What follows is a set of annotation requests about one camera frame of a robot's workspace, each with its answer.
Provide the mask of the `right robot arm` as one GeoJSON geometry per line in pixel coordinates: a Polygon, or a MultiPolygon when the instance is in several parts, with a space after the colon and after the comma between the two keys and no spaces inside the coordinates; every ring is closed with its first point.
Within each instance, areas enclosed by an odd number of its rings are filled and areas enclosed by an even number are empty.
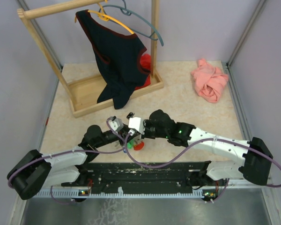
{"type": "Polygon", "coordinates": [[[225,138],[192,124],[175,122],[162,110],[151,113],[140,126],[146,138],[165,138],[175,146],[194,144],[200,150],[228,158],[226,162],[208,164],[206,170],[200,173],[200,181],[204,185],[226,178],[244,178],[255,185],[267,185],[273,156],[260,138],[253,137],[250,141],[225,138]]]}

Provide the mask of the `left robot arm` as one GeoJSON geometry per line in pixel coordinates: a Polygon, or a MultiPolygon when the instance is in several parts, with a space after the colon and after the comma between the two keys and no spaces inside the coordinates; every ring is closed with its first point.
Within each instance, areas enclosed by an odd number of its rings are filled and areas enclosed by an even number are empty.
{"type": "Polygon", "coordinates": [[[83,186],[88,174],[81,170],[81,166],[100,154],[98,148],[113,142],[123,143],[129,130],[127,125],[112,124],[103,132],[98,125],[92,125],[81,143],[70,150],[48,155],[30,150],[7,174],[7,184],[23,200],[34,197],[42,188],[63,183],[83,186]]]}

